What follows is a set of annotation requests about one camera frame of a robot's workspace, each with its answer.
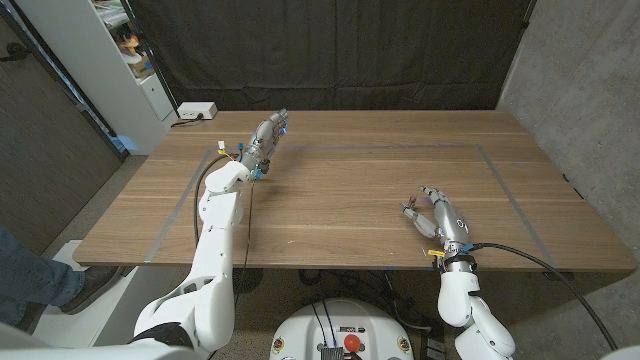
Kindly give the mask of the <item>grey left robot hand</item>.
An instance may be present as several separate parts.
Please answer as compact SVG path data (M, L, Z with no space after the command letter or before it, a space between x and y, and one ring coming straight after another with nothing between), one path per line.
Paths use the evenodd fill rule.
M276 146L287 132L288 112L285 108L263 120L242 150L239 162L255 179L266 174Z

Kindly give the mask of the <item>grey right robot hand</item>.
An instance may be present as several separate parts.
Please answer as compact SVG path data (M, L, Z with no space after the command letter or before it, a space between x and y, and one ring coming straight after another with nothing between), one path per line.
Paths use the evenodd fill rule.
M474 273L477 267L475 259L463 249L470 243L464 216L444 192L425 186L421 186L420 191L427 195L434 206L436 223L414 210L415 197L411 197L407 204L402 204L403 214L412 220L420 234L440 242L444 253L439 260L442 272Z

